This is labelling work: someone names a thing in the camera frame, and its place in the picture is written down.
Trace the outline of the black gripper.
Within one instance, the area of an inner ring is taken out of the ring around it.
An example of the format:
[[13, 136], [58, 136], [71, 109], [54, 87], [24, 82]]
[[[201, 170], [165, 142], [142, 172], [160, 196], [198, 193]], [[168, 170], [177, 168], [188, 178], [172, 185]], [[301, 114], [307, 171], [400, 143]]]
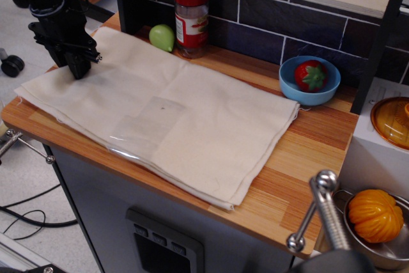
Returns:
[[79, 0], [56, 0], [46, 8], [29, 5], [30, 13], [38, 19], [29, 25], [35, 40], [43, 45], [58, 67], [67, 66], [75, 79], [82, 79], [91, 62], [102, 59], [96, 41], [85, 31], [87, 9]]

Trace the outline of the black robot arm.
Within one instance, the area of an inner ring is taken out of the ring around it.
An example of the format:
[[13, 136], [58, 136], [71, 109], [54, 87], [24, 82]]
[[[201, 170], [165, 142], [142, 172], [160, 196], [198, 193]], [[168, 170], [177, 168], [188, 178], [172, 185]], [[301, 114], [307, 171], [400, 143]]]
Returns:
[[36, 22], [28, 25], [36, 43], [44, 46], [57, 66], [68, 66], [82, 79], [100, 61], [96, 41], [87, 34], [85, 11], [79, 0], [25, 0]]

